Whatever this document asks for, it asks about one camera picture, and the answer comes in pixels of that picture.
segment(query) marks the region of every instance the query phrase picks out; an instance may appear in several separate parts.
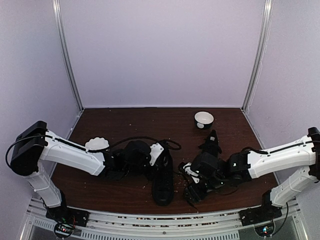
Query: white wall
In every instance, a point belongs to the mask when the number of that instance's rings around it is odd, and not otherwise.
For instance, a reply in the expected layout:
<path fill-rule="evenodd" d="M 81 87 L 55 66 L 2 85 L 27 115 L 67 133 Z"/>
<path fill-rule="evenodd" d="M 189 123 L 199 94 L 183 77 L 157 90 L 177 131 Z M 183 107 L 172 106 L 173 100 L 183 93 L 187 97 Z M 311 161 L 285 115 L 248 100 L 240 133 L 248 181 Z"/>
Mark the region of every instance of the white wall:
<path fill-rule="evenodd" d="M 241 107 L 265 1 L 64 0 L 85 107 Z"/>
<path fill-rule="evenodd" d="M 7 148 L 37 120 L 64 137 L 76 120 L 58 36 L 52 1 L 0 0 L 0 239 L 17 239 L 31 198 Z"/>
<path fill-rule="evenodd" d="M 265 147 L 320 129 L 320 1 L 275 1 L 249 119 Z M 294 169 L 277 173 L 283 182 Z M 320 184 L 298 196 L 311 239 L 320 232 Z"/>

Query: black shoe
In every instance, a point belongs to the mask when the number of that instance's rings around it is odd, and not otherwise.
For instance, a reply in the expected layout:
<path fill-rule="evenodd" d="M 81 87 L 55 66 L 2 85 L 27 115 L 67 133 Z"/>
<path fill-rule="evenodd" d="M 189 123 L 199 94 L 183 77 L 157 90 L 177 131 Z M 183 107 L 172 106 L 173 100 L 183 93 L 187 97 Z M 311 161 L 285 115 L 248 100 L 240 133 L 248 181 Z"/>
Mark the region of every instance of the black shoe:
<path fill-rule="evenodd" d="M 159 206 L 168 206 L 174 198 L 173 160 L 169 150 L 164 152 L 164 167 L 159 169 L 152 184 L 152 197 Z"/>

